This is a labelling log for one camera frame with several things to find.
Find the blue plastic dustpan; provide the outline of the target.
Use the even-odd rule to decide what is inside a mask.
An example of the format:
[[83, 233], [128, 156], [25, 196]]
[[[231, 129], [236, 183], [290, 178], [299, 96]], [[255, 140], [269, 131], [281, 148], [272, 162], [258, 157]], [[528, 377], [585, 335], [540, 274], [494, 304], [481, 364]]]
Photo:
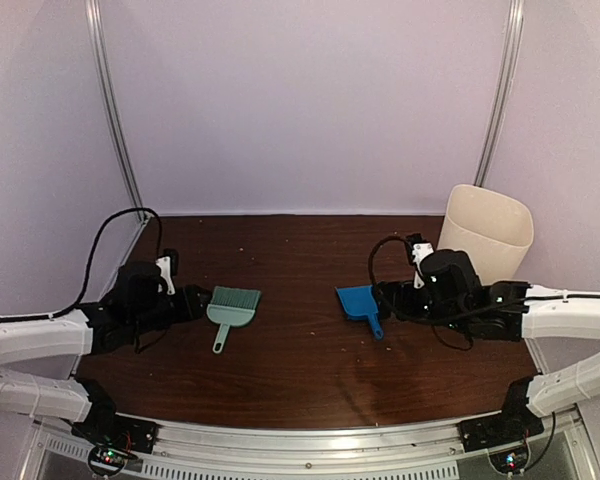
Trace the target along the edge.
[[376, 340], [384, 338], [379, 308], [370, 285], [337, 288], [336, 294], [344, 314], [349, 320], [366, 322]]

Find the green hand brush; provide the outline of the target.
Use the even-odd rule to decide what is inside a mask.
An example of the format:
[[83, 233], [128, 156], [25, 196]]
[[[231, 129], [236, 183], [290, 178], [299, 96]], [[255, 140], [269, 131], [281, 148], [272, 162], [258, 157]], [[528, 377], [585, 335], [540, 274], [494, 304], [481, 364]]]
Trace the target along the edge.
[[218, 327], [212, 346], [214, 354], [223, 352], [232, 328], [248, 325], [256, 315], [262, 293], [259, 290], [216, 286], [206, 307], [207, 318]]

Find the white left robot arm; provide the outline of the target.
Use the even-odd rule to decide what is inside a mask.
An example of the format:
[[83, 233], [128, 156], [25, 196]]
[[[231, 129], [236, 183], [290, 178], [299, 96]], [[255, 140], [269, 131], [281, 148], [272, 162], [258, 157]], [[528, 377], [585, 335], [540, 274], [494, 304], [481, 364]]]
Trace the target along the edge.
[[122, 419], [95, 380], [59, 379], [20, 371], [33, 361], [111, 353], [130, 346], [146, 350], [143, 335], [167, 332], [200, 319], [212, 293], [195, 284], [175, 286], [168, 257], [118, 270], [113, 287], [95, 302], [78, 302], [56, 313], [0, 317], [0, 412], [52, 417], [93, 443], [113, 444], [124, 433]]

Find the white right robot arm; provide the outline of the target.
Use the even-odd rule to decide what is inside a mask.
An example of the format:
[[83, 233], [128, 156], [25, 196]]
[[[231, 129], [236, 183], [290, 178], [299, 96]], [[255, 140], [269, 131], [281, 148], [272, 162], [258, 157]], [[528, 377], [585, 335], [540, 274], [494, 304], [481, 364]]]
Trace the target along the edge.
[[381, 282], [368, 260], [377, 303], [400, 320], [445, 327], [468, 341], [522, 341], [538, 359], [543, 346], [592, 346], [588, 354], [558, 354], [549, 368], [512, 383], [492, 430], [515, 440], [531, 424], [563, 408], [600, 396], [600, 292], [559, 290], [524, 281], [486, 285], [463, 251], [413, 246], [412, 280]]

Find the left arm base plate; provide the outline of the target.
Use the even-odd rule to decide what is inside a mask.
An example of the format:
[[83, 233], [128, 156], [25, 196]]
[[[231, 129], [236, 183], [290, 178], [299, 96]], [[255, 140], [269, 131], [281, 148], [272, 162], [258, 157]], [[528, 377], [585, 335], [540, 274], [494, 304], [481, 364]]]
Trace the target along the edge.
[[107, 425], [85, 421], [71, 424], [71, 433], [93, 445], [124, 453], [151, 454], [157, 440], [158, 424], [124, 415], [116, 415]]

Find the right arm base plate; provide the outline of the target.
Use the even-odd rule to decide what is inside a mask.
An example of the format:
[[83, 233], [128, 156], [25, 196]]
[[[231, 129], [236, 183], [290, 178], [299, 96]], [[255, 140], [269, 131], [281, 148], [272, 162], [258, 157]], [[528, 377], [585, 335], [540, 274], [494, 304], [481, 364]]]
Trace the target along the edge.
[[500, 412], [463, 420], [458, 431], [466, 453], [522, 441], [544, 432], [543, 421], [528, 411]]

